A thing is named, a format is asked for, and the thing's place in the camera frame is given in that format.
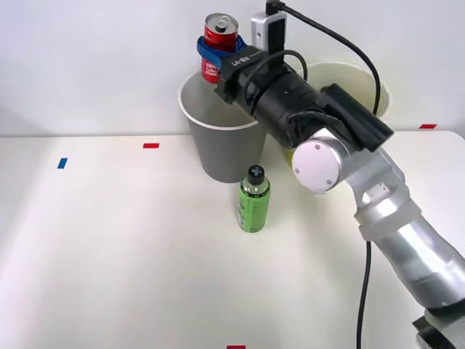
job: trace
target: gray paper cup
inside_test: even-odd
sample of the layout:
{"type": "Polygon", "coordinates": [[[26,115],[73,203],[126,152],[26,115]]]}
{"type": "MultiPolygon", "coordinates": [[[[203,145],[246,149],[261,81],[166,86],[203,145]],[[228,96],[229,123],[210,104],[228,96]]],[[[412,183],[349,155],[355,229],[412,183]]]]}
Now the gray paper cup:
{"type": "Polygon", "coordinates": [[[219,182],[239,182],[260,162],[266,132],[239,106],[224,102],[215,88],[198,71],[182,85],[179,106],[205,172],[219,182]]]}

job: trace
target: green drink bottle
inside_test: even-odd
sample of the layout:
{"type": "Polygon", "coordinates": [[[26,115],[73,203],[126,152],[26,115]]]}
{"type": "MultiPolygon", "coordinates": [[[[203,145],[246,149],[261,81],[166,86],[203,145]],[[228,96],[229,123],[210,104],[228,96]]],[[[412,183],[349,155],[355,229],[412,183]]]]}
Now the green drink bottle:
{"type": "Polygon", "coordinates": [[[271,186],[259,165],[248,169],[239,187],[239,226],[247,233],[256,233],[264,227],[270,202],[271,186]]]}

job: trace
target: black wire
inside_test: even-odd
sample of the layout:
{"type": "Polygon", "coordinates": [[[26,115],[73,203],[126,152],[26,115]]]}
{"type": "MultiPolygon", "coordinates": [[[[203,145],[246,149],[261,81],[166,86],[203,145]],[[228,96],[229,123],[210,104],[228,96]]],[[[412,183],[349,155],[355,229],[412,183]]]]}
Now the black wire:
{"type": "Polygon", "coordinates": [[[306,24],[311,25],[313,28],[318,29],[319,31],[322,31],[325,34],[328,34],[331,38],[349,47],[353,52],[355,52],[362,59],[363,62],[365,62],[365,64],[370,68],[371,73],[373,74],[373,78],[375,80],[376,95],[375,95],[375,103],[373,106],[373,114],[376,115],[376,113],[378,112],[379,100],[381,99],[381,82],[379,80],[378,71],[376,70],[374,64],[370,61],[370,58],[368,58],[368,56],[365,53],[363,53],[361,49],[359,49],[357,46],[355,46],[352,42],[350,42],[343,36],[325,27],[324,25],[321,25],[320,23],[316,23],[314,20],[311,20],[310,18],[304,16],[302,13],[297,12],[290,7],[287,7],[286,4],[284,4],[283,2],[277,1],[274,3],[274,5],[279,10],[289,13],[290,15],[301,20],[302,22],[305,22],[306,24]]]}
{"type": "Polygon", "coordinates": [[[305,62],[304,57],[300,53],[298,53],[297,51],[293,51],[292,49],[284,49],[283,51],[273,53],[272,55],[269,55],[268,57],[261,60],[258,66],[255,67],[255,69],[253,69],[253,71],[247,76],[246,83],[244,84],[244,88],[243,88],[244,101],[246,102],[247,105],[250,103],[250,100],[247,97],[247,89],[254,75],[257,74],[259,70],[262,69],[264,65],[267,64],[269,61],[274,60],[275,58],[278,58],[281,56],[294,56],[295,58],[298,58],[300,63],[302,64],[302,68],[304,69],[304,80],[305,81],[307,80],[308,78],[307,63],[305,62]]]}
{"type": "Polygon", "coordinates": [[[357,317],[357,349],[362,349],[362,329],[363,329],[363,313],[365,312],[366,294],[368,291],[368,281],[370,279],[371,269],[371,242],[366,242],[366,263],[365,276],[363,276],[362,295],[360,296],[360,304],[358,307],[357,317]]]}
{"type": "MultiPolygon", "coordinates": [[[[328,34],[331,38],[339,41],[345,46],[349,47],[353,52],[355,52],[363,62],[370,68],[373,78],[375,80],[376,94],[375,94],[375,103],[373,106],[373,114],[376,115],[379,107],[379,100],[381,99],[381,82],[379,80],[379,74],[376,70],[374,64],[371,62],[370,58],[352,42],[339,35],[338,33],[332,31],[331,29],[321,25],[320,23],[311,20],[310,18],[304,16],[302,13],[299,13],[293,10],[290,7],[287,7],[284,3],[277,1],[274,5],[281,11],[287,12],[295,18],[305,22],[308,25],[311,25],[313,28],[318,29],[319,31],[328,34]]],[[[366,264],[365,264],[365,275],[363,276],[363,285],[362,285],[362,294],[360,296],[360,304],[358,308],[358,317],[357,317],[357,349],[362,349],[362,329],[363,329],[363,314],[365,312],[365,303],[366,295],[368,291],[368,281],[370,279],[370,270],[371,270],[371,242],[366,242],[366,264]]]]}

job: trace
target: blue tape marker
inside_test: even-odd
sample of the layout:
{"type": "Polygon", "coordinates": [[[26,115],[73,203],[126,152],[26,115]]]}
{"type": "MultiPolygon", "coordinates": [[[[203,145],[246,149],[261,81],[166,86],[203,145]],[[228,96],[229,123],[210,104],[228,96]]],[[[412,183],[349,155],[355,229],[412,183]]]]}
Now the blue tape marker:
{"type": "Polygon", "coordinates": [[[66,161],[68,161],[68,158],[61,158],[60,163],[58,164],[58,169],[64,169],[66,166],[66,161]]]}

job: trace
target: silver robot arm segment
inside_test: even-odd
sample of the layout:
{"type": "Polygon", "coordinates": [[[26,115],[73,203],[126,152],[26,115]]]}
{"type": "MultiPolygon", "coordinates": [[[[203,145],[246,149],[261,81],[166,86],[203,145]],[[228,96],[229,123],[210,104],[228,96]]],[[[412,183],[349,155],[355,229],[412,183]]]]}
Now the silver robot arm segment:
{"type": "Polygon", "coordinates": [[[377,245],[427,309],[427,322],[454,348],[465,348],[465,259],[421,215],[403,172],[387,153],[382,148],[353,151],[344,139],[324,129],[296,149],[293,171],[316,193],[344,180],[350,185],[363,238],[377,245]],[[457,305],[459,311],[436,313],[457,305]]]}

